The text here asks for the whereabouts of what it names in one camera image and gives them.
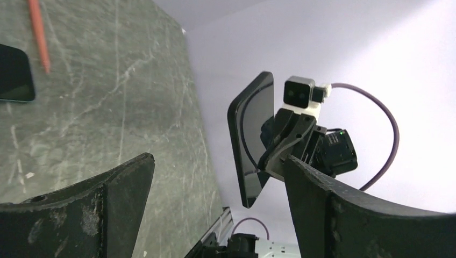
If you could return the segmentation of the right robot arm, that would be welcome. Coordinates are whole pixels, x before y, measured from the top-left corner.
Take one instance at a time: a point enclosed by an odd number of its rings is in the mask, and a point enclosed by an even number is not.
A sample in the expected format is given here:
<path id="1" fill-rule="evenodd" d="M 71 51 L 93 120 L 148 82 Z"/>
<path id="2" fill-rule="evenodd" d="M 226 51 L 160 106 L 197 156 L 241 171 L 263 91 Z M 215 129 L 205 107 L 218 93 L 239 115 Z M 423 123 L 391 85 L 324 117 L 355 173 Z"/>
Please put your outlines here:
<path id="1" fill-rule="evenodd" d="M 266 151 L 273 145 L 274 118 L 267 119 L 260 128 L 251 126 L 244 128 L 239 125 L 239 136 L 248 154 L 250 151 L 246 140 L 252 140 L 258 135 L 262 144 L 256 150 Z M 315 126 L 311 131 L 309 146 L 313 147 L 311 165 L 319 171 L 335 177 L 357 168 L 357 155 L 346 130 L 340 128 L 325 129 Z M 187 257 L 300 257 L 297 246 L 282 245 L 270 241 L 269 237 L 258 238 L 252 234 L 232 232 L 227 245 L 222 246 L 217 242 L 215 232 L 203 237 L 186 255 Z"/>

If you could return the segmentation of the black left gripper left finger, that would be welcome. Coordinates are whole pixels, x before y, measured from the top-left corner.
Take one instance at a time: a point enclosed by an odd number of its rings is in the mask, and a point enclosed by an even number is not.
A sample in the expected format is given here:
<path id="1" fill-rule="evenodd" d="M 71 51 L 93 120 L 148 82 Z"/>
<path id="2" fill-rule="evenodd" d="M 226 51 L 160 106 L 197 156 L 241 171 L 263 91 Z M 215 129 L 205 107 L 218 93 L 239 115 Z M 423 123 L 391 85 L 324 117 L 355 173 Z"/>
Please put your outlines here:
<path id="1" fill-rule="evenodd" d="M 1 204 L 1 257 L 131 257 L 155 160 L 143 153 L 94 177 Z"/>

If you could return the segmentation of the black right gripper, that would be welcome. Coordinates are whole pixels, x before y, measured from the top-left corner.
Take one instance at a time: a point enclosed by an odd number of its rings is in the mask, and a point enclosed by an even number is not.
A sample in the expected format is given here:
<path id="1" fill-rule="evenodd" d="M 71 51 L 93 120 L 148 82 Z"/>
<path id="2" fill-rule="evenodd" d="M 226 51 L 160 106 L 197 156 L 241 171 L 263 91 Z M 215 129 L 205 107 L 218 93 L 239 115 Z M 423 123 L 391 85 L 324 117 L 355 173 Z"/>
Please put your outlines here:
<path id="1" fill-rule="evenodd" d="M 260 182 L 270 177 L 283 181 L 288 155 L 333 178 L 358 167 L 357 154 L 346 130 L 328 130 L 317 125 L 314 116 L 283 108 L 268 121 L 272 138 L 258 161 Z"/>

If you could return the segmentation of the black screen white phone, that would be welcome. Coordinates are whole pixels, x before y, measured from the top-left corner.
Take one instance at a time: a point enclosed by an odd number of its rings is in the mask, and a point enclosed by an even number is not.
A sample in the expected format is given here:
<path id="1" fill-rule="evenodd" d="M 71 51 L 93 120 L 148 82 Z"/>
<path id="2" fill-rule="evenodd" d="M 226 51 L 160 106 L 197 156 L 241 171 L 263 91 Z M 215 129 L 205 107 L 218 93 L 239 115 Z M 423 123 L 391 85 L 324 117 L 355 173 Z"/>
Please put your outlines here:
<path id="1" fill-rule="evenodd" d="M 36 92 L 27 54 L 1 44 L 1 100 L 31 102 Z"/>

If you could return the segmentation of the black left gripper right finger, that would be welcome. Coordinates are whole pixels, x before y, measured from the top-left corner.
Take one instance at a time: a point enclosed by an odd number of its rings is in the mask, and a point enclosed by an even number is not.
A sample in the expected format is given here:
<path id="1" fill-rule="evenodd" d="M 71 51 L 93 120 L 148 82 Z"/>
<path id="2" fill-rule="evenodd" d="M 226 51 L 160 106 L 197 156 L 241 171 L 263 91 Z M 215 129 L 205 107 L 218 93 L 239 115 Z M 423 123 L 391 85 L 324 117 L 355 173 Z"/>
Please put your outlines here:
<path id="1" fill-rule="evenodd" d="M 290 156 L 284 183 L 302 257 L 455 257 L 455 215 L 374 197 Z"/>

